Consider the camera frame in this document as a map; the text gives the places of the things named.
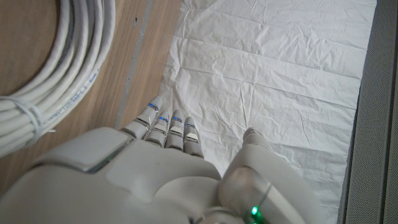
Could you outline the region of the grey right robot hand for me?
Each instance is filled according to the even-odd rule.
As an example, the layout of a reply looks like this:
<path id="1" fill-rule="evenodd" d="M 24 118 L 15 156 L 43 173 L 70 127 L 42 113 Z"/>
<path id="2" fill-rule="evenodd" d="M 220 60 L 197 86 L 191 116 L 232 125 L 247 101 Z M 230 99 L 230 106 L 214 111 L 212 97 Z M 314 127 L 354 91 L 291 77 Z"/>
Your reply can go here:
<path id="1" fill-rule="evenodd" d="M 120 130 L 98 128 L 38 158 L 1 197 L 2 223 L 321 223 L 311 187 L 249 128 L 224 174 L 193 118 L 155 97 Z"/>

